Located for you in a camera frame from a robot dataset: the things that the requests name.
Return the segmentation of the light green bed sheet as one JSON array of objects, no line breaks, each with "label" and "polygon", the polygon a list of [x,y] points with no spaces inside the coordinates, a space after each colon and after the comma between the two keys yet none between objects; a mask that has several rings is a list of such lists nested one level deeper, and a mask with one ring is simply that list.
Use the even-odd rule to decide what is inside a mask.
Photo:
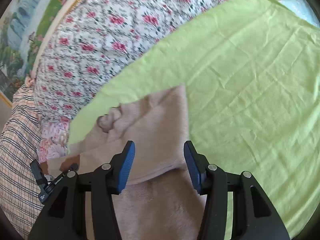
[{"label": "light green bed sheet", "polygon": [[197,151],[227,172],[250,171],[298,235],[319,205],[319,29],[276,0],[225,1],[105,84],[69,143],[110,107],[179,84]]}]

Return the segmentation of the light blue mattress cover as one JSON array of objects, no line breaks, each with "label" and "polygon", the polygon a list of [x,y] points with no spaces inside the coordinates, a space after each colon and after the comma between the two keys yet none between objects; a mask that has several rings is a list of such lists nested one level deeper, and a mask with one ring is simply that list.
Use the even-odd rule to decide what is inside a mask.
[{"label": "light blue mattress cover", "polygon": [[319,20],[306,0],[277,0],[298,17],[319,28]]}]

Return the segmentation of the white red floral quilt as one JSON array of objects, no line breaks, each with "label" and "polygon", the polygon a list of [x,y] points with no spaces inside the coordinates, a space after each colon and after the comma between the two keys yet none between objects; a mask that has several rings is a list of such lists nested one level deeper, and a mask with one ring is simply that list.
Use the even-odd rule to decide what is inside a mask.
[{"label": "white red floral quilt", "polygon": [[226,0],[82,0],[55,29],[37,64],[34,99],[69,119],[160,39]]}]

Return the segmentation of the plaid checked blanket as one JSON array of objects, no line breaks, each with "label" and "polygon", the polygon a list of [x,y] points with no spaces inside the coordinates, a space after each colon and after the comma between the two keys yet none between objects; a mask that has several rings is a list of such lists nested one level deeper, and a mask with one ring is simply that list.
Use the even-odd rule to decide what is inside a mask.
[{"label": "plaid checked blanket", "polygon": [[41,141],[39,119],[33,81],[27,78],[13,96],[11,117],[1,133],[1,209],[23,239],[42,210],[30,168]]}]

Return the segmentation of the landscape painting gold frame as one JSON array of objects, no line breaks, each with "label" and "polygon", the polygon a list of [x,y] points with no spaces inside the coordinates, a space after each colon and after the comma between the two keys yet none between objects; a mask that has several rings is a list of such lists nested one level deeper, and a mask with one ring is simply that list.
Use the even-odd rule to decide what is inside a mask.
[{"label": "landscape painting gold frame", "polygon": [[1,16],[1,103],[12,106],[64,14],[79,0],[12,0]]}]

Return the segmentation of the purple pink floral pillow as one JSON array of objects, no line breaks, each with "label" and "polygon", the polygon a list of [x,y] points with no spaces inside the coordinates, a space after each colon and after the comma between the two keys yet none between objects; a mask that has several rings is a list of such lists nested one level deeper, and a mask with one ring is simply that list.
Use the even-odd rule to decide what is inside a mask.
[{"label": "purple pink floral pillow", "polygon": [[70,120],[65,117],[41,122],[41,140],[37,148],[39,163],[67,155],[69,125]]}]

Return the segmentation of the beige knitted sweater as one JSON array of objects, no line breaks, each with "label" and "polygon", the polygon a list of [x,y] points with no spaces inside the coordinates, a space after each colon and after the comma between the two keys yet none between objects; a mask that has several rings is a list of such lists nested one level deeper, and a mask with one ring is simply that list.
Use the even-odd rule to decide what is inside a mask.
[{"label": "beige knitted sweater", "polygon": [[57,176],[77,163],[79,173],[94,171],[135,143],[135,158],[125,189],[113,197],[123,239],[196,239],[206,199],[194,190],[183,156],[189,138],[183,85],[111,108],[100,116],[69,155],[47,161]]}]

